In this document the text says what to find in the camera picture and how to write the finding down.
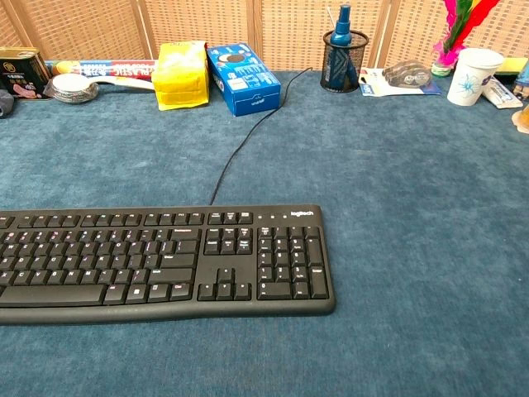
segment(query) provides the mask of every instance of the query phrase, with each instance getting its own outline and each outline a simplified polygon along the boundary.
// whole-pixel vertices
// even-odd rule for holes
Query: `pen holder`
[[[325,52],[320,85],[333,93],[349,93],[359,86],[358,76],[369,39],[361,31],[350,33],[352,40],[347,46],[331,44],[332,31],[323,35]]]

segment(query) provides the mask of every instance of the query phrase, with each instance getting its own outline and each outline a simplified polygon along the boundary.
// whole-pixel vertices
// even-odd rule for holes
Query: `desk surface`
[[[286,82],[293,74],[279,74]],[[480,99],[333,94],[297,79],[217,203],[319,203],[326,317],[0,327],[0,395],[527,395],[529,136]],[[262,117],[159,112],[105,87],[0,120],[2,208],[206,204]]]

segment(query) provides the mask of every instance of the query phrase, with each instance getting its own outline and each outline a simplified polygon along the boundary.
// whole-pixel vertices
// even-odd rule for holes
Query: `paper cup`
[[[448,100],[460,106],[472,106],[490,78],[503,63],[503,56],[484,48],[466,48],[460,52]]]

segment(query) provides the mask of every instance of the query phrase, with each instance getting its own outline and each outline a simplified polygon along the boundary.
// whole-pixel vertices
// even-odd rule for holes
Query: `black keyboard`
[[[312,315],[335,307],[316,205],[0,213],[0,323]]]

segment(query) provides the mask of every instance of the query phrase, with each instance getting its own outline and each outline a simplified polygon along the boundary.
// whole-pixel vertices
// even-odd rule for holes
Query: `keyboard cable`
[[[228,167],[230,166],[231,164],[231,161],[233,160],[233,158],[236,156],[236,154],[243,148],[243,146],[246,144],[246,142],[250,139],[250,136],[251,134],[255,131],[255,129],[264,121],[266,120],[267,118],[269,118],[270,116],[272,116],[274,113],[276,113],[280,108],[282,108],[284,106],[284,104],[287,102],[287,96],[288,96],[288,88],[290,87],[290,84],[295,80],[297,79],[299,76],[301,76],[303,73],[307,72],[308,70],[312,70],[312,68],[306,68],[303,72],[299,72],[298,74],[296,74],[294,77],[292,77],[290,79],[290,81],[288,82],[287,84],[287,88],[285,89],[284,91],[284,97],[283,97],[283,102],[279,105],[279,107],[277,109],[274,109],[272,112],[268,113],[267,115],[265,115],[264,117],[262,117],[251,129],[250,129],[250,132],[248,132],[248,135],[246,135],[246,138],[240,143],[240,145],[233,151],[233,153],[231,153],[231,156],[230,158],[228,159],[228,161],[226,162],[226,164],[224,165],[224,168],[222,169],[222,172],[221,172],[221,176],[219,176],[218,180],[217,180],[217,184],[215,185],[215,189],[213,190],[213,194],[212,194],[212,197],[211,199],[209,200],[209,205],[213,205],[213,203],[215,202],[215,198],[217,197],[217,193],[218,193],[218,190],[219,188],[221,187],[221,184],[222,184],[222,181],[224,180],[224,176],[226,175],[226,171],[228,169]]]

